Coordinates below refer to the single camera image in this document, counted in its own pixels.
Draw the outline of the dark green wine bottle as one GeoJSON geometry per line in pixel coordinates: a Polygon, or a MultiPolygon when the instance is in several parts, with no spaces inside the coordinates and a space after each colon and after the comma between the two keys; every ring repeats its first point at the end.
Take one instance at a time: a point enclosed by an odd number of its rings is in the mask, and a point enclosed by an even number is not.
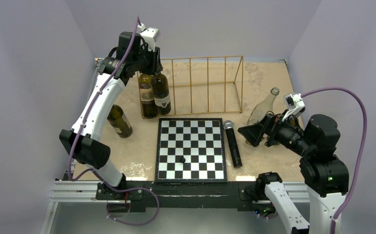
{"type": "Polygon", "coordinates": [[[167,115],[171,111],[168,79],[162,73],[151,79],[154,104],[159,115],[167,115]]]}

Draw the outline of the green Primitivo wine bottle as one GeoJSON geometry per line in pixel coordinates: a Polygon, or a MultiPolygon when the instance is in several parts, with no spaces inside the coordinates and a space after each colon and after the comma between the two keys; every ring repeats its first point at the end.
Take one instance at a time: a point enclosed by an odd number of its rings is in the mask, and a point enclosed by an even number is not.
{"type": "Polygon", "coordinates": [[[154,103],[151,76],[141,73],[138,78],[138,85],[143,116],[145,118],[156,117],[157,110],[154,103]]]}

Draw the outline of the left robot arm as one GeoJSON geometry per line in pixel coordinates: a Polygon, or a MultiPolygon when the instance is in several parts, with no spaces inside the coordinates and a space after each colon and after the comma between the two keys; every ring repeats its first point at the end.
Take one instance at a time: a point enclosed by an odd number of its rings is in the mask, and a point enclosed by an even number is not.
{"type": "Polygon", "coordinates": [[[155,45],[159,37],[159,30],[151,27],[141,33],[122,32],[118,46],[100,63],[96,85],[81,115],[59,134],[69,160],[96,173],[114,199],[126,195],[126,177],[110,160],[109,146],[100,142],[102,130],[114,101],[136,72],[157,75],[162,71],[160,48],[155,45]]]}

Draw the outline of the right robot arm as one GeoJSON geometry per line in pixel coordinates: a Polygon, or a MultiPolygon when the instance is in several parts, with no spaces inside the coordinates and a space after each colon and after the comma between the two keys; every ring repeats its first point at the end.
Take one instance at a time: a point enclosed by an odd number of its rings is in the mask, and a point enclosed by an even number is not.
{"type": "Polygon", "coordinates": [[[310,218],[304,219],[293,203],[285,185],[275,172],[261,173],[247,193],[255,200],[268,200],[274,206],[289,234],[328,234],[338,220],[337,209],[348,193],[349,172],[335,154],[340,138],[337,123],[326,115],[313,115],[302,128],[296,115],[267,113],[253,125],[240,127],[252,146],[267,137],[267,147],[278,143],[300,157],[299,167],[307,186],[310,218]]]}

